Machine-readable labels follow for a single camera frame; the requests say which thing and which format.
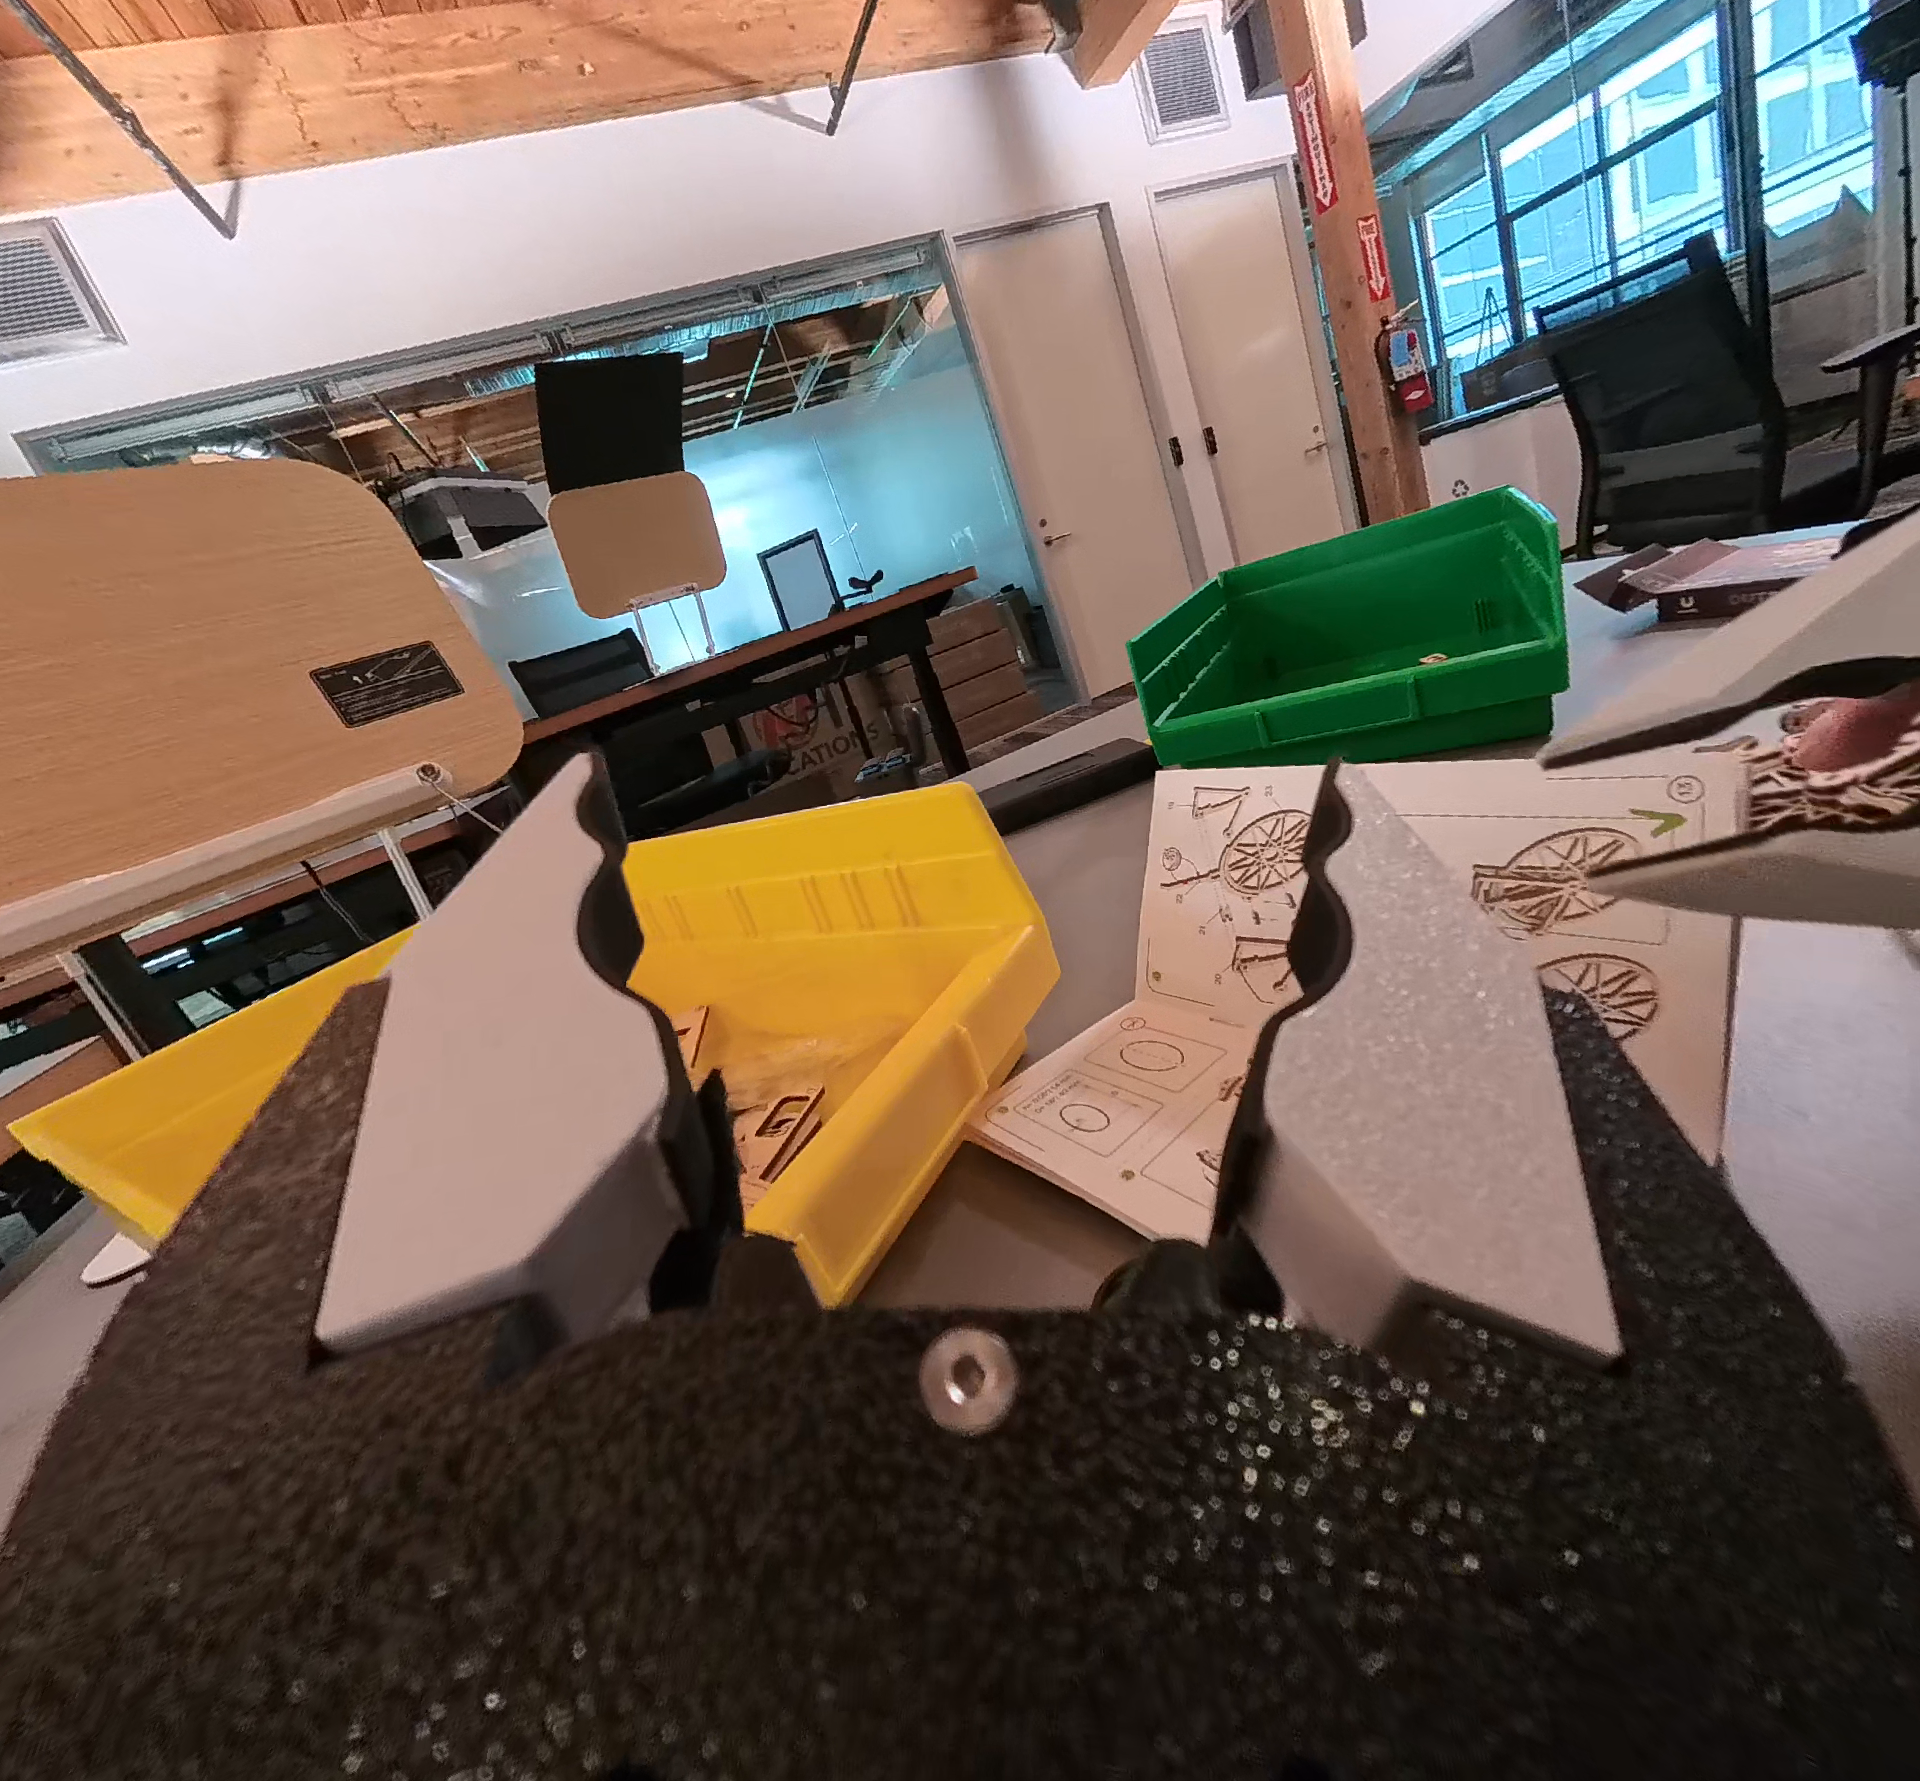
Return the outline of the green plastic bin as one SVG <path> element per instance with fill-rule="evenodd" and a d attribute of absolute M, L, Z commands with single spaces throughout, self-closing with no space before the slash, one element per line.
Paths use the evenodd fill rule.
<path fill-rule="evenodd" d="M 1546 738 L 1569 688 L 1556 519 L 1514 487 L 1226 568 L 1126 642 L 1166 767 Z"/>

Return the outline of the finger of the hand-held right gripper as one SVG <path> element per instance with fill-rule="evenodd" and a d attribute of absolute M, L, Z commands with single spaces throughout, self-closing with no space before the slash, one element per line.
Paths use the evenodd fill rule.
<path fill-rule="evenodd" d="M 1918 676 L 1918 515 L 1722 626 L 1543 749 L 1549 769 L 1693 745 L 1741 716 Z"/>
<path fill-rule="evenodd" d="M 1915 825 L 1730 829 L 1653 839 L 1588 873 L 1609 903 L 1775 922 L 1918 930 Z"/>

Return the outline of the white recycling bin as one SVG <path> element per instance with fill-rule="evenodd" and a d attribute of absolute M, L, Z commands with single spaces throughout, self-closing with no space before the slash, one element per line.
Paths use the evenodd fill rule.
<path fill-rule="evenodd" d="M 1424 437 L 1431 504 L 1510 486 L 1543 504 L 1558 539 L 1575 539 L 1581 454 L 1558 394 L 1502 404 L 1431 428 Z"/>

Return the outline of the ceiling vent grille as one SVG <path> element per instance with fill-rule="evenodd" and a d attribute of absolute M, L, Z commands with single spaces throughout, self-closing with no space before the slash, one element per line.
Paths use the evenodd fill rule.
<path fill-rule="evenodd" d="M 122 327 L 56 219 L 2 224 L 2 364 L 110 348 Z"/>

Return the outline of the stack of cardboard boxes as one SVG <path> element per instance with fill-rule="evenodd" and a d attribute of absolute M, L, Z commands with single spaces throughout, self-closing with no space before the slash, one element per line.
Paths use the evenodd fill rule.
<path fill-rule="evenodd" d="M 928 666 L 946 695 L 971 759 L 1075 697 L 1045 614 L 1020 589 L 949 602 L 928 618 Z M 939 764 L 903 619 L 864 623 L 821 657 L 823 683 L 747 711 L 730 728 L 744 746 L 783 750 L 800 775 L 848 777 L 868 759 L 904 753 Z"/>

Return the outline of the black flag panel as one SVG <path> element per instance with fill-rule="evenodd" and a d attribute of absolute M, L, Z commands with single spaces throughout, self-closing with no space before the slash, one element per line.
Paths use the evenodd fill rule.
<path fill-rule="evenodd" d="M 552 497 L 683 471 L 682 353 L 544 359 L 534 375 Z"/>

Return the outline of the yellow plastic bin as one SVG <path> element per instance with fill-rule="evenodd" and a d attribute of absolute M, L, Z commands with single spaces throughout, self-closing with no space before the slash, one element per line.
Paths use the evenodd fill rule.
<path fill-rule="evenodd" d="M 1061 977 L 1038 901 L 962 784 L 644 839 L 624 877 L 635 992 L 828 1044 L 825 1121 L 747 1226 L 796 1250 L 821 1302 L 848 1305 L 1027 1047 Z M 4 1126 L 153 1245 L 342 992 L 382 977 L 411 936 Z"/>

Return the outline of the wooden support post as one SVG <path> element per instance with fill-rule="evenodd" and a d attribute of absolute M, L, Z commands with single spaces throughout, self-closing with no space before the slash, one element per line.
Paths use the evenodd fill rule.
<path fill-rule="evenodd" d="M 1368 522 L 1427 504 L 1415 419 L 1388 381 L 1397 301 L 1385 247 L 1346 0 L 1265 0 L 1297 128 L 1337 384 Z"/>

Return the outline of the paper instruction booklet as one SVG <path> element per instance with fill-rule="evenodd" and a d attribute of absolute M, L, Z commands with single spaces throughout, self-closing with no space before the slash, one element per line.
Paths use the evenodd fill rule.
<path fill-rule="evenodd" d="M 1364 774 L 1544 988 L 1583 1000 L 1694 1151 L 1722 1161 L 1735 928 L 1600 894 L 1640 856 L 1745 820 L 1730 753 L 1627 771 L 1524 759 L 1370 762 Z M 1133 998 L 972 1119 L 972 1139 L 1140 1234 L 1202 1237 L 1242 1071 L 1300 995 L 1289 936 L 1307 896 L 1318 767 L 1162 771 Z"/>

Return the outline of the pile of wooden puzzle pieces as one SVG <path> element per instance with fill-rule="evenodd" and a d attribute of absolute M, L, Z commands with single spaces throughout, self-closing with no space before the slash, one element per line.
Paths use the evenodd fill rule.
<path fill-rule="evenodd" d="M 702 1002 L 668 1009 L 694 1084 L 721 1072 L 741 1202 L 750 1210 L 826 1115 L 831 1048 L 819 1036 L 730 1022 Z"/>

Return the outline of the flat black block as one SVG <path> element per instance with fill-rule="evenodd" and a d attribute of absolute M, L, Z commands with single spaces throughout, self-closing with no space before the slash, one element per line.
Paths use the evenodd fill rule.
<path fill-rule="evenodd" d="M 980 802 L 994 829 L 1014 835 L 1146 785 L 1157 771 L 1160 759 L 1145 740 L 1113 738 L 984 787 Z"/>

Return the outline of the long brown table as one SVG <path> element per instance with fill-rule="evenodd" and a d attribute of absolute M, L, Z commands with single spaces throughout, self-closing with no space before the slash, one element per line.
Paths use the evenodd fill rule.
<path fill-rule="evenodd" d="M 732 728 L 747 714 L 892 660 L 911 664 L 937 757 L 947 777 L 962 777 L 972 762 L 931 662 L 931 622 L 974 578 L 976 568 L 939 573 L 803 630 L 772 634 L 578 708 L 536 718 L 522 730 L 509 785 L 527 797 L 569 753 L 604 742 L 624 728 L 635 728 L 649 742 Z"/>

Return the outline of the dark puzzle box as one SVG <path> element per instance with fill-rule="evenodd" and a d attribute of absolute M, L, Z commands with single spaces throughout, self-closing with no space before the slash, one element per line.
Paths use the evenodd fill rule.
<path fill-rule="evenodd" d="M 1767 546 L 1646 546 L 1575 580 L 1615 614 L 1650 608 L 1660 627 L 1718 626 L 1785 593 L 1840 554 L 1842 535 Z"/>

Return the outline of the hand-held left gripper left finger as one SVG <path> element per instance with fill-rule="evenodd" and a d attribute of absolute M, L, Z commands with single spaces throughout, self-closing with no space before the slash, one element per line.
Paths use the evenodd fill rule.
<path fill-rule="evenodd" d="M 632 987 L 626 849 L 576 753 L 387 967 L 325 1354 L 517 1305 L 576 1344 L 702 1301 L 708 1112 Z"/>

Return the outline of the large tilted wooden tabletop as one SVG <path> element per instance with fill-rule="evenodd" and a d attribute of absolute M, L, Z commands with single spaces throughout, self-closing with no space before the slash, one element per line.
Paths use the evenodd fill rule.
<path fill-rule="evenodd" d="M 2 951 L 70 951 L 500 781 L 513 688 L 302 460 L 2 481 Z"/>

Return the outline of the white wall vent grille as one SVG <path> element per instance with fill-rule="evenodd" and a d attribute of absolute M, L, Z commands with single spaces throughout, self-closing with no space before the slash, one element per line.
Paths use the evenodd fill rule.
<path fill-rule="evenodd" d="M 1149 145 L 1213 137 L 1233 125 L 1215 29 L 1198 15 L 1164 25 L 1145 43 L 1133 79 Z"/>

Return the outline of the white door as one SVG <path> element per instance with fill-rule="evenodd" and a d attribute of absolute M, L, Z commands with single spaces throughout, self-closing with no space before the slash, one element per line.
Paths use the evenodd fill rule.
<path fill-rule="evenodd" d="M 1046 554 L 1080 583 L 1138 562 L 1160 591 L 1196 576 L 1181 481 L 1106 204 L 954 240 L 980 363 L 1015 435 Z"/>
<path fill-rule="evenodd" d="M 1297 163 L 1160 188 L 1151 221 L 1184 360 L 1185 481 L 1207 568 L 1354 529 Z"/>

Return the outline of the black mesh office chair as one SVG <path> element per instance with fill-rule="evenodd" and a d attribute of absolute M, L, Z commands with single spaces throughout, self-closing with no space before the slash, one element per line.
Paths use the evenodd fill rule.
<path fill-rule="evenodd" d="M 1776 525 L 1787 408 L 1715 236 L 1532 319 L 1580 448 L 1580 557 Z"/>

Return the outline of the small tilted wooden tabletop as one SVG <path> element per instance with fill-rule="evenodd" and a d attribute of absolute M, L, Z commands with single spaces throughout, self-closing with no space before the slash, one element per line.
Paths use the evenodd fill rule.
<path fill-rule="evenodd" d="M 594 619 L 709 593 L 729 576 L 708 487 L 686 469 L 553 490 L 548 522 L 573 597 Z"/>

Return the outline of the grey desk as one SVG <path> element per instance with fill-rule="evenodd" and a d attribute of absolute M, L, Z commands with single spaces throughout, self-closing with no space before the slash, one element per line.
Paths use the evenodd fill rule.
<path fill-rule="evenodd" d="M 1062 978 L 1031 1023 L 1048 1052 L 1130 997 L 1149 792 L 1020 830 Z M 1918 1466 L 1918 981 L 1888 930 L 1741 930 L 1724 1161 L 1733 1192 L 1821 1315 L 1910 1488 Z M 4 1274 L 2 1515 L 110 1312 L 83 1266 L 113 1224 L 85 1206 Z M 1076 1307 L 1138 1237 L 965 1145 L 861 1291 L 882 1307 Z"/>

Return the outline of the wooden wheel puzzle piece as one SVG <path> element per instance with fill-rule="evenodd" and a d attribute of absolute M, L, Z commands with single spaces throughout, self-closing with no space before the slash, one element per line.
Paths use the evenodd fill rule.
<path fill-rule="evenodd" d="M 1796 704 L 1779 736 L 1738 757 L 1756 832 L 1915 825 L 1918 687 Z"/>

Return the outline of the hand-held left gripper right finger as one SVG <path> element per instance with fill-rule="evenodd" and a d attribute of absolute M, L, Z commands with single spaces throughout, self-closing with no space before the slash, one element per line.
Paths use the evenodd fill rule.
<path fill-rule="evenodd" d="M 1326 767 L 1216 1182 L 1236 1305 L 1386 1354 L 1427 1312 L 1623 1358 L 1544 992 L 1358 764 Z"/>

